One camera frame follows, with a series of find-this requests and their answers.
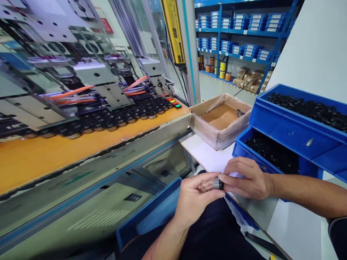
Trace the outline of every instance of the hand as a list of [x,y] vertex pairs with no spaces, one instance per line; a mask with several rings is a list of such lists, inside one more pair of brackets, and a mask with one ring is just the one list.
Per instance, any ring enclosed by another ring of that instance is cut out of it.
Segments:
[[220,172],[201,173],[184,179],[178,198],[174,222],[181,228],[189,228],[194,224],[208,204],[223,198],[225,192],[213,189],[213,178]]
[[[229,176],[238,172],[246,178]],[[237,193],[242,197],[262,200],[271,196],[274,190],[269,173],[264,173],[254,160],[236,157],[231,159],[224,169],[224,174],[218,175],[224,182],[224,190]]]

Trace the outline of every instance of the yellow spool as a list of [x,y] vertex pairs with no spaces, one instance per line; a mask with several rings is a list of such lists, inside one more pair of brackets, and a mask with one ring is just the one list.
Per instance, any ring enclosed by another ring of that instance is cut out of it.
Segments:
[[220,71],[220,73],[219,73],[219,78],[220,79],[225,79],[225,71]]
[[226,67],[227,67],[227,63],[225,61],[222,61],[220,63],[220,70],[225,71]]

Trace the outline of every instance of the white wall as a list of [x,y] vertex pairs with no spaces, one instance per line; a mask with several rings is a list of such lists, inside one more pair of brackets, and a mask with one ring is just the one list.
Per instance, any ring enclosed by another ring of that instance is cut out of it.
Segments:
[[346,13],[346,0],[305,0],[268,86],[347,103]]

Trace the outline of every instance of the workbench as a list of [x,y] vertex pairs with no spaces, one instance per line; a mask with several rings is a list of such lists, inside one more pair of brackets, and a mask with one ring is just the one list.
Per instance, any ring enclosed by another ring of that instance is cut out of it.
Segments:
[[[233,158],[234,144],[215,151],[194,132],[179,142],[186,154],[192,156],[208,172],[224,172]],[[251,216],[257,226],[287,257],[292,259],[321,259],[322,218],[304,207],[278,198],[258,201],[230,195]]]

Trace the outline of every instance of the black cable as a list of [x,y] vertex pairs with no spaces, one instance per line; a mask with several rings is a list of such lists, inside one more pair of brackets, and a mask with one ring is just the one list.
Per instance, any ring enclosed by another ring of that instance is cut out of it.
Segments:
[[182,87],[182,91],[183,91],[184,98],[185,98],[185,100],[186,100],[186,102],[187,102],[187,104],[188,104],[188,106],[189,106],[189,102],[188,102],[187,97],[185,96],[185,93],[184,93],[184,89],[183,89],[182,82],[181,82],[181,80],[180,80],[180,77],[178,76],[178,73],[177,73],[177,70],[176,70],[176,68],[175,68],[174,62],[172,61],[172,58],[171,58],[171,55],[170,55],[169,43],[168,43],[168,40],[167,40],[167,30],[166,30],[166,26],[165,26],[165,36],[166,36],[166,49],[167,49],[167,54],[168,54],[168,56],[170,57],[170,60],[171,60],[173,69],[175,70],[176,75],[177,75],[177,78],[178,78],[178,80],[180,81],[180,84],[181,84],[181,87]]
[[277,57],[279,56],[281,54],[281,52],[273,59],[273,61],[271,61],[269,64],[267,64],[259,73],[258,73],[258,75],[256,75],[254,78],[252,78],[243,88],[241,88],[240,89],[240,91],[239,92],[237,92],[234,96],[236,96],[238,93],[240,93],[245,87],[247,87],[247,85],[249,84],[249,83],[251,83],[252,82],[252,80],[254,80],[255,78],[257,78],[259,75],[260,75],[260,73],[262,73],[270,64],[272,64],[274,61],[275,61],[275,59],[277,59]]

